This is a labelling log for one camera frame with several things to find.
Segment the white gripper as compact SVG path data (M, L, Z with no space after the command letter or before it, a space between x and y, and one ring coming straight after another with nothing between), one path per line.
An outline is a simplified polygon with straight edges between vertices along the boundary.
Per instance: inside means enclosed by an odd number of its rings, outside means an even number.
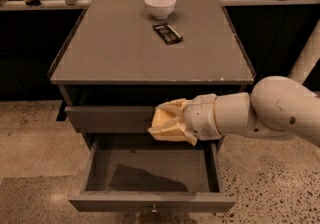
M206 94L199 95L191 101L180 98L160 104L158 109L179 118L183 117L184 110L186 125L178 118L173 118L159 127L156 139L170 142L185 141L192 146L196 145L197 139L201 141L220 139L222 134L218 131L214 117L216 99L215 94Z

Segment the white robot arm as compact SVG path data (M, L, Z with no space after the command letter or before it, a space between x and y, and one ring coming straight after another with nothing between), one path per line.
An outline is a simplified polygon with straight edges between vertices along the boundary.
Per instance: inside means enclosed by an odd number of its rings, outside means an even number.
M218 140L227 134L251 138L296 135L320 144L320 98L281 76L260 80L250 93L198 95L156 107L149 133L160 141Z

